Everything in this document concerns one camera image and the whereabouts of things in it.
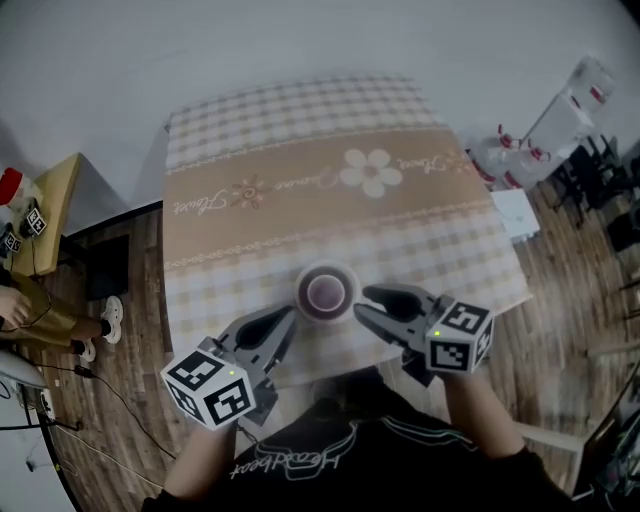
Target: gold pants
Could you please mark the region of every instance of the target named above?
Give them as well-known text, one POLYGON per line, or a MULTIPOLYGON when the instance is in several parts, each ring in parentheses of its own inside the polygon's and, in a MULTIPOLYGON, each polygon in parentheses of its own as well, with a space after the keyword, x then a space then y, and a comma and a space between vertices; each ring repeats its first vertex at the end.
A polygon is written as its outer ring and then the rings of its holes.
POLYGON ((69 352, 71 331, 76 325, 76 316, 71 313, 70 306, 51 297, 41 284, 22 274, 11 274, 11 287, 20 290, 31 301, 31 314, 24 322, 24 325, 30 327, 14 329, 5 321, 0 330, 0 340, 37 350, 69 352))

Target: black t-shirt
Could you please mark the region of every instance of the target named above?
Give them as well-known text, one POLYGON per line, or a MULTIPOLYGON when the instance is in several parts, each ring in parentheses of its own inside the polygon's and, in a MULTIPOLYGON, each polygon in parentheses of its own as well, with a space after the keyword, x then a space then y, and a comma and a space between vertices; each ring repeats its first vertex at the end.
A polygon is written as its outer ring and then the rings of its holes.
POLYGON ((489 460, 450 425, 392 394, 396 403, 385 407, 387 414, 344 412, 335 402, 320 401, 242 453, 204 503, 180 501, 163 491, 147 499, 143 511, 213 511, 221 504, 293 508, 296 503, 295 508, 306 509, 354 500, 394 509, 572 508, 536 455, 525 449, 489 460))

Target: wooden table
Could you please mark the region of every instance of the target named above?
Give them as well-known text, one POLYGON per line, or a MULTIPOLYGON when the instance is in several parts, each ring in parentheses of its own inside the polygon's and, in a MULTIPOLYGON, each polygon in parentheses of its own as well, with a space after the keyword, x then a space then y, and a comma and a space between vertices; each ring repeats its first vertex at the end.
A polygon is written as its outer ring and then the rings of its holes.
MULTIPOLYGON (((47 228, 40 236, 24 241, 17 255, 5 260, 4 267, 7 270, 11 268, 14 272, 31 276, 33 274, 49 274, 56 269, 60 237, 67 221, 69 201, 71 200, 82 158, 80 153, 71 155, 36 178, 35 183, 43 195, 40 209, 47 222, 47 228)), ((19 224, 20 222, 14 219, 14 227, 19 224)))

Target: bottle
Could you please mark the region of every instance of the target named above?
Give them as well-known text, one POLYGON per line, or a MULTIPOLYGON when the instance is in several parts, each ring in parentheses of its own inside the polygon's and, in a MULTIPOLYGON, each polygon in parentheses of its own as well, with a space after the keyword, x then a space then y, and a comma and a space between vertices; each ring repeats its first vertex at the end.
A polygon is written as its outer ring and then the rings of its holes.
POLYGON ((469 157, 476 171, 487 185, 494 185, 507 172, 506 163, 511 155, 520 148, 520 139, 514 139, 502 132, 498 125, 498 135, 480 139, 471 147, 469 157))
POLYGON ((529 149, 519 151, 507 162, 508 170, 503 177, 504 184, 511 189, 531 190, 540 181, 543 163, 550 159, 549 153, 538 147, 532 148, 529 140, 529 149))

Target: flower print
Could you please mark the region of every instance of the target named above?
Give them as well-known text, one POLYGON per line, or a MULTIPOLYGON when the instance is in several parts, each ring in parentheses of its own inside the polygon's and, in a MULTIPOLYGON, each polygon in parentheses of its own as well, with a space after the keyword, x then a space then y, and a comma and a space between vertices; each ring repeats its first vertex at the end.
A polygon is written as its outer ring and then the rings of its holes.
POLYGON ((242 179, 242 183, 232 185, 235 199, 231 201, 231 206, 241 205, 243 208, 250 204, 254 210, 260 208, 260 203, 264 201, 264 194, 271 191, 271 188, 264 187, 264 181, 258 181, 258 175, 254 174, 251 181, 242 179))
POLYGON ((344 159, 351 167, 340 171, 340 180, 350 187, 362 185, 369 197, 382 197, 385 185, 396 186, 402 182, 402 173, 387 167, 391 156, 382 149, 374 149, 368 157, 359 149, 350 149, 344 159))

